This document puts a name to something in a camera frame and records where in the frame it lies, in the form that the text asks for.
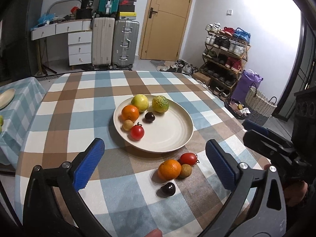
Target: human hand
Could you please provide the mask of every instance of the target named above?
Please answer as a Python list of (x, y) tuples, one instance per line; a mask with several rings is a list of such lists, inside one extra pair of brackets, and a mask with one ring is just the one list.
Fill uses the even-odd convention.
[(157, 228), (148, 233), (145, 237), (162, 237), (162, 231)]
[[(265, 165), (264, 170), (268, 169), (269, 166), (271, 166), (271, 164)], [(285, 203), (289, 207), (296, 206), (305, 197), (307, 189), (308, 185), (304, 181), (298, 181), (296, 183), (290, 184), (287, 187), (283, 187)]]

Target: screw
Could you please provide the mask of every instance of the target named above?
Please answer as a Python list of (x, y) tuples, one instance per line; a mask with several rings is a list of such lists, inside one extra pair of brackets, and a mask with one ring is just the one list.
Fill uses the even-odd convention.
[(271, 172), (275, 172), (277, 170), (275, 166), (270, 166), (269, 169)]
[(40, 170), (40, 166), (39, 166), (39, 165), (36, 165), (35, 167), (33, 167), (33, 170), (34, 170), (34, 171)]
[(61, 164), (61, 166), (62, 166), (63, 168), (69, 168), (69, 167), (70, 167), (70, 162), (66, 161), (66, 162), (64, 162), (63, 164)]
[(239, 167), (242, 168), (242, 169), (246, 169), (246, 168), (248, 168), (248, 165), (245, 162), (241, 162), (239, 164)]

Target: drawer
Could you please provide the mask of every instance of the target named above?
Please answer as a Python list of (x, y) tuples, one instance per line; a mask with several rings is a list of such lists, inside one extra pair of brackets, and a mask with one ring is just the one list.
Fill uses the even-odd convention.
[(89, 30), (91, 25), (91, 20), (84, 20), (82, 22), (82, 30)]
[(77, 43), (68, 46), (69, 55), (91, 53), (91, 43)]
[(31, 32), (32, 40), (55, 35), (56, 25), (47, 25), (37, 28)]
[(56, 34), (82, 30), (82, 21), (65, 22), (56, 25)]
[(69, 55), (69, 65), (91, 63), (91, 53)]
[(68, 34), (68, 44), (92, 42), (92, 31)]

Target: red tomato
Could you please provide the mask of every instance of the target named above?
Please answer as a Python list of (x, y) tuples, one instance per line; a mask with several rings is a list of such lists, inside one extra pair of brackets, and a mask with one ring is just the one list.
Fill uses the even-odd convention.
[(131, 128), (131, 136), (135, 139), (135, 140), (140, 140), (143, 138), (145, 134), (145, 131), (142, 127), (142, 125), (138, 122), (137, 125), (133, 126)]
[(182, 164), (189, 164), (191, 166), (195, 165), (196, 163), (200, 163), (197, 159), (198, 156), (192, 152), (184, 153), (180, 157)]

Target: green checkered tablecloth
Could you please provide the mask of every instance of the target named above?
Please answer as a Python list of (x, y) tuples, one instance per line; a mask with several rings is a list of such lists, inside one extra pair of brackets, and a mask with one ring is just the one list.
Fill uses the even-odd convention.
[(34, 77), (0, 87), (0, 93), (15, 89), (12, 101), (0, 110), (4, 118), (0, 133), (0, 163), (16, 168), (26, 132), (46, 93)]
[[(181, 149), (165, 154), (146, 153), (130, 146), (113, 125), (115, 108), (136, 94), (164, 95), (191, 115), (194, 133)], [(241, 124), (223, 103), (191, 77), (171, 72), (78, 72), (56, 80), (45, 95), (19, 156), (15, 181), (15, 209), (22, 218), (24, 197), (32, 168), (58, 167), (72, 161), (95, 137), (105, 142), (105, 153), (85, 189), (79, 193), (104, 228), (118, 237), (145, 236), (155, 228), (164, 236), (197, 236), (215, 217), (229, 196), (205, 154), (205, 144), (216, 139), (238, 162), (261, 169), (267, 159), (246, 149)], [(184, 180), (173, 180), (175, 195), (160, 198), (163, 185), (159, 165), (197, 153), (199, 164)], [(57, 199), (61, 195), (56, 190)], [(244, 208), (254, 190), (249, 192)], [(65, 219), (73, 223), (67, 209)]]

